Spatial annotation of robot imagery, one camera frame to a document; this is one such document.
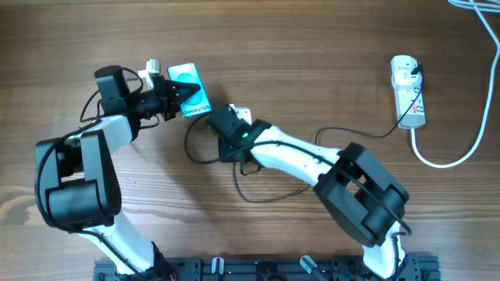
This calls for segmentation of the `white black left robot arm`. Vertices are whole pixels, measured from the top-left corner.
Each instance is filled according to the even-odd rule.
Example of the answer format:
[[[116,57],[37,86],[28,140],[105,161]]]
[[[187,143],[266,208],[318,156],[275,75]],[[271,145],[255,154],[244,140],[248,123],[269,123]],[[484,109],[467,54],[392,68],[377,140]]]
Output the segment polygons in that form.
[[[200,91],[199,84],[150,79],[152,89],[131,91],[118,65],[95,71],[98,112],[91,123],[36,144],[34,197],[45,223],[90,240],[130,280],[175,280],[177,272],[157,246],[122,212],[112,154],[138,137],[144,119],[172,119]]]

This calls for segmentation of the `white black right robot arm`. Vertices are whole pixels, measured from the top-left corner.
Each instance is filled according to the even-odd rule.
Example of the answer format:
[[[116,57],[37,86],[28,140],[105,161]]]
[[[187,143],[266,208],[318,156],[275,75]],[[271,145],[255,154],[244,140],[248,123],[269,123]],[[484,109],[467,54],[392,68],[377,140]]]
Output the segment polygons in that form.
[[[275,169],[310,185],[337,224],[363,246],[364,265],[378,278],[396,280],[405,252],[400,238],[412,233],[403,221],[406,189],[373,154],[357,143],[327,148],[252,120],[248,108],[222,105],[204,114],[218,138],[219,162]]]

